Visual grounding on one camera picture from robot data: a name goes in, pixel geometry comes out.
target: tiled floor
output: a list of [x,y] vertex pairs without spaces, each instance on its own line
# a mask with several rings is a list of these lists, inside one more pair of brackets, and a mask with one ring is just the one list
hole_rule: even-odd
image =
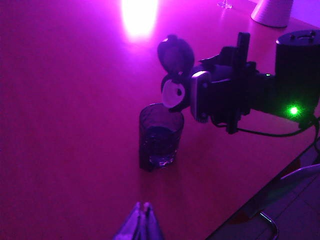
[[[310,165],[316,156],[314,148],[310,148],[300,158],[301,165]],[[319,240],[320,175],[301,182],[265,212],[276,222],[279,240]],[[207,240],[268,240],[271,236],[270,226],[257,216],[241,224],[226,223]]]

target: bright light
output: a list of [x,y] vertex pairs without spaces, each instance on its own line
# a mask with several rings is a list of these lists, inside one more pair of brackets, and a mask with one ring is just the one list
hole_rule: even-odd
[[291,113],[292,115],[296,115],[296,114],[298,113],[298,108],[295,107],[295,106],[291,107],[291,108],[290,108],[290,113]]
[[151,35],[158,10],[158,0],[121,0],[122,20],[131,40]]

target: table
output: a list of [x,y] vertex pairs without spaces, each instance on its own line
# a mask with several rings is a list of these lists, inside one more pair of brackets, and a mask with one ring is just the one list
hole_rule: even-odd
[[[187,108],[176,163],[139,169],[138,116],[161,101],[157,45],[168,34],[200,60],[249,32],[248,60],[274,73],[277,37],[314,28],[262,26],[246,0],[227,10],[214,0],[149,2],[2,1],[1,239],[111,239],[137,201],[152,203],[167,240],[205,239],[312,143],[313,129],[228,135]],[[149,36],[133,36],[136,18]],[[298,127],[257,111],[239,126]]]

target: shot glass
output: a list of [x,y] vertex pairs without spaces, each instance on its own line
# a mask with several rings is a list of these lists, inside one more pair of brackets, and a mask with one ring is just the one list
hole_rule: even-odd
[[151,104],[140,112],[140,168],[151,171],[175,160],[184,122],[181,112],[169,112],[162,103]]

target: green led light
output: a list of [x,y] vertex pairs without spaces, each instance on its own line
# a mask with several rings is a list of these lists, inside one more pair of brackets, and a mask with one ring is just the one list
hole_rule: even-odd
[[296,115],[298,113],[298,108],[296,106],[293,106],[289,109],[289,111],[292,115]]

